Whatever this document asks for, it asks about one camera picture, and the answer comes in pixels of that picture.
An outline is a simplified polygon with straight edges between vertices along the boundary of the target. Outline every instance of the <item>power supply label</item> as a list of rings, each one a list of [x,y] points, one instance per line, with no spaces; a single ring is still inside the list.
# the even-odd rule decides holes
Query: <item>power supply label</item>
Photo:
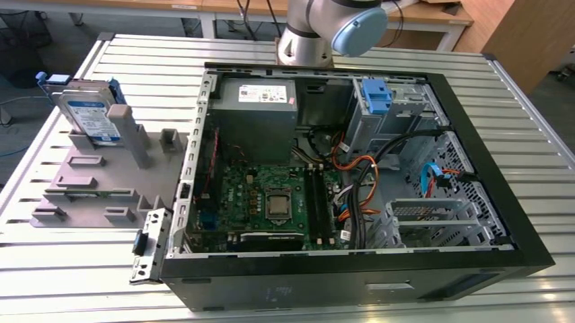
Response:
[[[283,85],[240,86],[239,102],[287,103],[287,89]]]
[[[115,124],[106,117],[108,110],[102,102],[68,101],[74,118],[86,134],[98,141],[119,141],[120,134]]]

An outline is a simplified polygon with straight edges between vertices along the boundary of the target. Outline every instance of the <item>ram slot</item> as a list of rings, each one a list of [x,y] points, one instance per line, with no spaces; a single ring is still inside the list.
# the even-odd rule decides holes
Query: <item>ram slot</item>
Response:
[[[323,172],[314,172],[314,196],[315,196],[315,216],[318,217],[319,231],[323,243],[327,244],[331,233],[331,215],[327,203],[327,188],[323,180]]]

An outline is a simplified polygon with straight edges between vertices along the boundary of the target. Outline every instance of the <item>green motherboard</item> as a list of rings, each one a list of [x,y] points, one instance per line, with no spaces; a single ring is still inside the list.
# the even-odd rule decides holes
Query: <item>green motherboard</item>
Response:
[[[230,250],[230,239],[247,231],[303,234],[304,250],[339,248],[337,239],[318,243],[310,238],[306,171],[303,167],[287,166],[231,166],[224,169],[219,212],[200,214],[200,221],[208,227],[195,234],[202,238],[203,252],[234,251]],[[334,231],[329,201],[341,183],[341,175],[334,170],[322,170],[321,174],[326,189],[314,194],[326,195],[329,230]]]

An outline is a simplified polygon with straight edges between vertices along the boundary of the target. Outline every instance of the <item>sticker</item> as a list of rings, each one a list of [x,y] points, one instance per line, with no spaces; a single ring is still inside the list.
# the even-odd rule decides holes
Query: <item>sticker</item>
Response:
[[[351,240],[351,232],[342,230],[341,239],[345,241],[350,241]]]
[[[74,118],[84,129],[88,137],[99,141],[119,141],[120,134],[116,126],[106,117],[108,112],[102,102],[68,101]]]
[[[195,5],[172,5],[174,9],[191,9],[191,10],[196,10],[198,7]]]
[[[288,95],[283,85],[240,86],[239,102],[287,103]]]
[[[350,151],[350,146],[347,146],[343,142],[338,145],[342,150],[347,153]]]

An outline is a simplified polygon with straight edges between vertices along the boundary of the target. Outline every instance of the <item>power cable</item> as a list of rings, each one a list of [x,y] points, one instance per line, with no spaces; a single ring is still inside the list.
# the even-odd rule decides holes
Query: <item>power cable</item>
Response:
[[[394,43],[398,41],[399,37],[402,37],[402,32],[403,32],[403,20],[405,20],[405,18],[403,18],[402,6],[399,6],[397,0],[393,0],[393,3],[395,4],[395,7],[398,7],[398,10],[399,10],[399,26],[398,26],[398,29],[395,30],[393,41],[387,45],[385,45],[383,47],[393,46]]]
[[[258,41],[258,39],[255,37],[255,33],[254,33],[254,30],[252,30],[252,27],[250,26],[250,21],[248,21],[250,1],[251,0],[248,0],[246,2],[246,9],[244,9],[240,0],[236,0],[238,7],[240,8],[240,15],[242,15],[242,18],[243,18],[244,24],[246,24],[246,29],[248,30],[248,33],[250,33],[250,36],[252,37],[252,40]]]
[[[266,0],[266,1],[268,2],[268,8],[270,8],[271,17],[274,18],[274,25],[276,25],[278,37],[282,38],[282,31],[279,30],[279,24],[278,24],[276,14],[274,13],[274,9],[271,7],[270,0]]]
[[[3,158],[3,157],[8,157],[8,156],[11,156],[11,155],[15,155],[16,153],[22,153],[24,150],[27,150],[30,148],[30,146],[26,146],[23,149],[19,149],[18,151],[12,151],[12,152],[10,152],[10,153],[3,153],[2,155],[0,155],[0,158]]]

